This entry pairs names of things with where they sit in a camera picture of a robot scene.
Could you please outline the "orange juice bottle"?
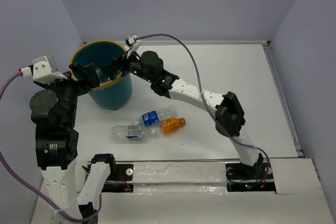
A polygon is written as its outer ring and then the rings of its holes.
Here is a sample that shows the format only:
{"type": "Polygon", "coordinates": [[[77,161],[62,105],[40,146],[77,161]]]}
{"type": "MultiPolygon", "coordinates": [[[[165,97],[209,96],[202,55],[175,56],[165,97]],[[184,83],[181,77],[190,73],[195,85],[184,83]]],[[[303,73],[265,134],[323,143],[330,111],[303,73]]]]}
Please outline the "orange juice bottle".
{"type": "Polygon", "coordinates": [[[168,118],[159,123],[160,130],[163,134],[176,132],[185,125],[186,121],[184,118],[168,118]]]}

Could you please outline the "clear wide-mouth plastic jar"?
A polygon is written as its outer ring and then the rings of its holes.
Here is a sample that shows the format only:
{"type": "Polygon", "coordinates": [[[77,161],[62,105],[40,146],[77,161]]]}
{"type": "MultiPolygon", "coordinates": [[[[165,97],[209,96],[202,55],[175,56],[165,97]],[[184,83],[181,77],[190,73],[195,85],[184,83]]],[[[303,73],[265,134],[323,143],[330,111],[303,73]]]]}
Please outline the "clear wide-mouth plastic jar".
{"type": "Polygon", "coordinates": [[[110,81],[110,78],[102,69],[96,68],[96,74],[97,74],[100,84],[110,81]]]}

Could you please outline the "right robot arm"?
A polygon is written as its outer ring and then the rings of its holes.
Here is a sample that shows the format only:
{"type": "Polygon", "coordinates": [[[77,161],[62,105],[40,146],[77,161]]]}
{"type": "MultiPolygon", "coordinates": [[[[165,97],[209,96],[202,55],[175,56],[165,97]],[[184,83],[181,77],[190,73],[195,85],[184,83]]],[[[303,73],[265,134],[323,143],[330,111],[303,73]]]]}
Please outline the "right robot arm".
{"type": "Polygon", "coordinates": [[[229,138],[240,159],[240,170],[248,178],[261,171],[264,161],[260,151],[244,131],[245,112],[233,92],[218,94],[197,88],[164,69],[163,60],[154,51],[142,55],[127,51],[102,67],[108,77],[115,80],[119,74],[131,73],[151,84],[159,96],[183,101],[210,114],[216,131],[229,138]]]}

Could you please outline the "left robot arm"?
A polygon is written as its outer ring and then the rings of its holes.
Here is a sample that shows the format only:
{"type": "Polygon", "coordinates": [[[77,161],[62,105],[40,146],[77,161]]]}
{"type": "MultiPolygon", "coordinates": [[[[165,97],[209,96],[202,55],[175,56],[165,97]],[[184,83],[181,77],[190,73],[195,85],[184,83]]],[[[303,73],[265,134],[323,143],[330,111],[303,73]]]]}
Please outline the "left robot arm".
{"type": "Polygon", "coordinates": [[[52,201],[50,223],[97,223],[101,193],[107,179],[116,174],[112,154],[96,154],[89,164],[82,192],[76,190],[77,144],[74,129],[79,96],[99,86],[93,64],[71,64],[61,73],[46,60],[32,66],[33,81],[42,87],[29,102],[31,120],[36,124],[37,165],[46,182],[47,199],[52,201]]]}

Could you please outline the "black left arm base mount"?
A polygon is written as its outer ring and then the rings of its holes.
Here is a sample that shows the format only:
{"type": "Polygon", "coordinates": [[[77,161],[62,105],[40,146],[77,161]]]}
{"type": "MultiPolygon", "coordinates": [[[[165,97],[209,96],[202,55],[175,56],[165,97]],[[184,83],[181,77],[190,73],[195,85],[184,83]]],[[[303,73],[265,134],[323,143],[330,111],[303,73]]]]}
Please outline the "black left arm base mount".
{"type": "Polygon", "coordinates": [[[86,175],[81,191],[82,196],[133,192],[133,164],[118,164],[113,159],[100,159],[88,162],[81,170],[86,175]]]}

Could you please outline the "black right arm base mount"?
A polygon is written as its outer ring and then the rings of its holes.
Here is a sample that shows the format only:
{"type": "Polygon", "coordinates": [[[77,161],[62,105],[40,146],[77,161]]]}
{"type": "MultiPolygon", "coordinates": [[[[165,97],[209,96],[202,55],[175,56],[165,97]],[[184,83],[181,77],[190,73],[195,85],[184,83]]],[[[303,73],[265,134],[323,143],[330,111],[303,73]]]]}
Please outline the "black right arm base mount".
{"type": "Polygon", "coordinates": [[[245,193],[255,191],[272,191],[276,192],[276,186],[272,168],[267,168],[267,163],[262,163],[261,171],[254,173],[249,166],[243,168],[241,163],[227,163],[226,181],[227,191],[229,193],[245,193]]]}

